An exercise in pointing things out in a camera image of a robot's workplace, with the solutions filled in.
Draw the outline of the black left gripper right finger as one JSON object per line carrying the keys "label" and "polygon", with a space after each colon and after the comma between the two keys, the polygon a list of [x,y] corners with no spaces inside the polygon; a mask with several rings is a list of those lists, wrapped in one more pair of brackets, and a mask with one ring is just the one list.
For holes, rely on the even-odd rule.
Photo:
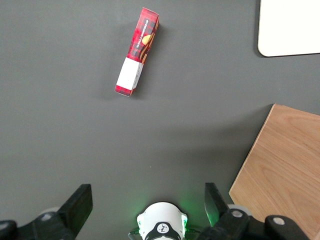
{"label": "black left gripper right finger", "polygon": [[210,226],[199,234],[201,240],[309,239],[289,217],[269,215],[261,222],[241,209],[230,208],[213,182],[205,184],[204,207]]}

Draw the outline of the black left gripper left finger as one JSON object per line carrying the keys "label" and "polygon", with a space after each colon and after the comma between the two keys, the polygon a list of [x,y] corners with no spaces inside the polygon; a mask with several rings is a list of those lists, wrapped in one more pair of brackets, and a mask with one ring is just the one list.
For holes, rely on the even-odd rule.
{"label": "black left gripper left finger", "polygon": [[2,240],[75,240],[92,210],[92,187],[90,184],[81,184],[58,210],[46,210],[23,226],[18,226],[14,220],[2,220],[0,238]]}

